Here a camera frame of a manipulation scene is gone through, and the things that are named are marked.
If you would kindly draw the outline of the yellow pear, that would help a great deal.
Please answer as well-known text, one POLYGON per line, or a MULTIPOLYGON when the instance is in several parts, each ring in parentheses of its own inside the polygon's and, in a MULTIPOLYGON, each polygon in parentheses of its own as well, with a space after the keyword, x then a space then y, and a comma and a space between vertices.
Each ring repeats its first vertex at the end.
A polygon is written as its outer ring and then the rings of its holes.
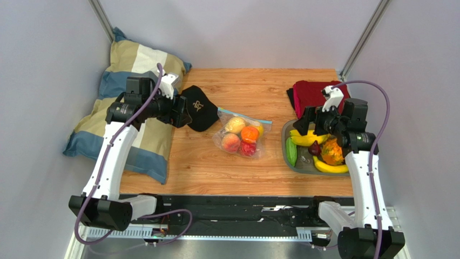
POLYGON ((263 127, 263 124, 258 122, 257 125, 255 126, 255 128, 258 130, 259 132, 259 138, 261 138, 263 136, 263 133, 264 133, 264 127, 263 127))

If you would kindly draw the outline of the beige bumpy fruit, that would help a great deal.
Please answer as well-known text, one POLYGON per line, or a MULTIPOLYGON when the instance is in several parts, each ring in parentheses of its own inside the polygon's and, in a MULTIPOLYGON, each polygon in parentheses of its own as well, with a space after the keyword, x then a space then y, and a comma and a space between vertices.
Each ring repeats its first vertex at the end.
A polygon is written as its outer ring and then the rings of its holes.
POLYGON ((239 134, 246 127, 246 121, 242 117, 232 117, 225 125, 225 131, 233 134, 239 134))

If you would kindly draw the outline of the orange fruit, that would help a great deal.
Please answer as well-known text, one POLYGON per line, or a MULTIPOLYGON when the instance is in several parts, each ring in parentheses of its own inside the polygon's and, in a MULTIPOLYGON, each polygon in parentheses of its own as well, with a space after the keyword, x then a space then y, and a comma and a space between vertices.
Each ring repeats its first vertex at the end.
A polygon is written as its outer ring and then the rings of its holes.
POLYGON ((240 136, 244 142, 256 143, 259 138, 259 132, 253 126, 246 126, 241 130, 240 136))

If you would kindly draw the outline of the pink peach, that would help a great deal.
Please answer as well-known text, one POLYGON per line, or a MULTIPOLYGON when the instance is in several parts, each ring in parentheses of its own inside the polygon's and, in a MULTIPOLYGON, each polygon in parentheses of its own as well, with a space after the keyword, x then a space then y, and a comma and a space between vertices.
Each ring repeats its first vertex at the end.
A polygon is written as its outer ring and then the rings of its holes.
POLYGON ((241 140, 238 135, 234 133, 227 133, 222 137, 221 147, 224 151, 235 153, 238 151, 241 140))

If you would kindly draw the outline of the red tomato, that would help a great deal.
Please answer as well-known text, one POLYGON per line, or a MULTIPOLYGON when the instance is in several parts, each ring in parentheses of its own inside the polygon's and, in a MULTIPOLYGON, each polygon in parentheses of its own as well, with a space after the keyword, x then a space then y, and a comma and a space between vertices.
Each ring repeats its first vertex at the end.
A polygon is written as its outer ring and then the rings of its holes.
POLYGON ((238 153, 242 156, 252 157, 257 151, 256 143, 247 143, 242 141, 238 153))

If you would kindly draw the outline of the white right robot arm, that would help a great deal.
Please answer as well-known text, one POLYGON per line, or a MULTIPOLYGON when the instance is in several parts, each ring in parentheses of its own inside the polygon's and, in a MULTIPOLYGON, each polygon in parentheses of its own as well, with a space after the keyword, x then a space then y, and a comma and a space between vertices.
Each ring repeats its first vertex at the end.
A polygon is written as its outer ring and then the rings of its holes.
POLYGON ((314 123, 316 135, 337 138, 354 191, 354 216, 337 202, 317 205, 318 217, 337 236, 341 258, 395 258, 405 246, 402 232, 394 229, 384 208, 378 178, 377 136, 366 132, 368 103, 348 98, 340 112, 335 106, 308 106, 293 126, 301 135, 314 123))

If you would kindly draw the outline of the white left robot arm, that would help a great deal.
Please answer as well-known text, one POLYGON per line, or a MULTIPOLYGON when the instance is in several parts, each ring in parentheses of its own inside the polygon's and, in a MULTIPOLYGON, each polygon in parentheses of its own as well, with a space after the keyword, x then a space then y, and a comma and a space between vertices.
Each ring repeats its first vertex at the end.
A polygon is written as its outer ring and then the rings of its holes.
POLYGON ((142 124, 156 118, 176 128, 191 123, 186 97, 176 94, 176 74, 161 77, 128 77, 126 90, 108 107, 103 146, 93 173, 78 196, 71 196, 69 209, 77 223, 88 227, 124 231, 131 221, 151 215, 157 206, 153 194, 123 199, 120 183, 128 153, 142 124))

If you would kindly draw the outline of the clear zip top bag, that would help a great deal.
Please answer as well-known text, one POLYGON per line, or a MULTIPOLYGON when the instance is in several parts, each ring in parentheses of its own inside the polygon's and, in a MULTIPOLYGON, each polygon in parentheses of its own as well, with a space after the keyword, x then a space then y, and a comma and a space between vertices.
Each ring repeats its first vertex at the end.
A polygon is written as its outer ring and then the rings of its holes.
POLYGON ((244 158, 262 157, 262 141, 270 132, 272 121, 254 119, 223 108, 218 108, 218 117, 222 128, 212 137, 217 148, 244 158))

